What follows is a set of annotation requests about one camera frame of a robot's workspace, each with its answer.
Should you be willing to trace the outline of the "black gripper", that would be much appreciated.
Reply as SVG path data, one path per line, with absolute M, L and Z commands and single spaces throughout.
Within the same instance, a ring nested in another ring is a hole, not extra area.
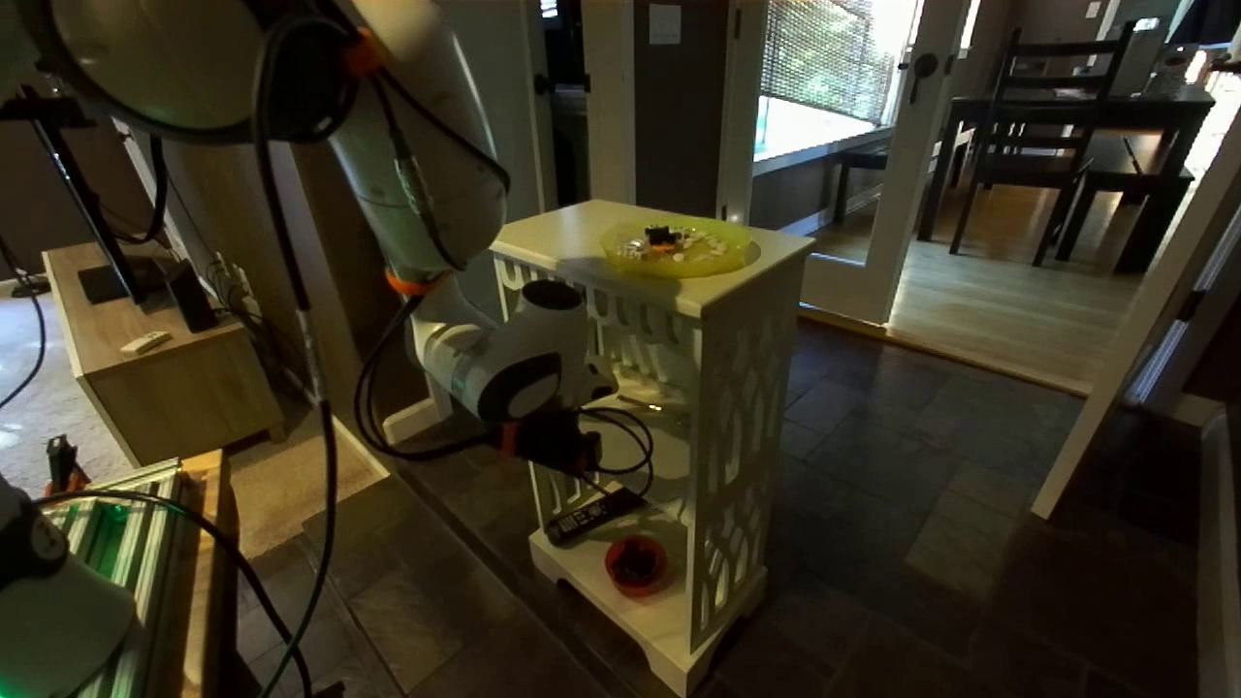
M 582 430 L 576 410 L 511 418 L 497 430 L 497 446 L 569 477 L 588 477 L 601 464 L 601 437 Z

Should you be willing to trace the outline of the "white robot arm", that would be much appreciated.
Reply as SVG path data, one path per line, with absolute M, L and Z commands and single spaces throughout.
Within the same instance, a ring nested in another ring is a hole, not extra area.
M 601 468 L 582 423 L 607 371 L 587 298 L 535 278 L 493 321 L 460 272 L 506 224 L 481 91 L 436 0 L 4 0 L 4 78 L 35 69 L 124 123 L 198 143 L 321 141 L 405 298 L 428 395 L 367 426 L 392 458 L 493 446 L 569 477 Z

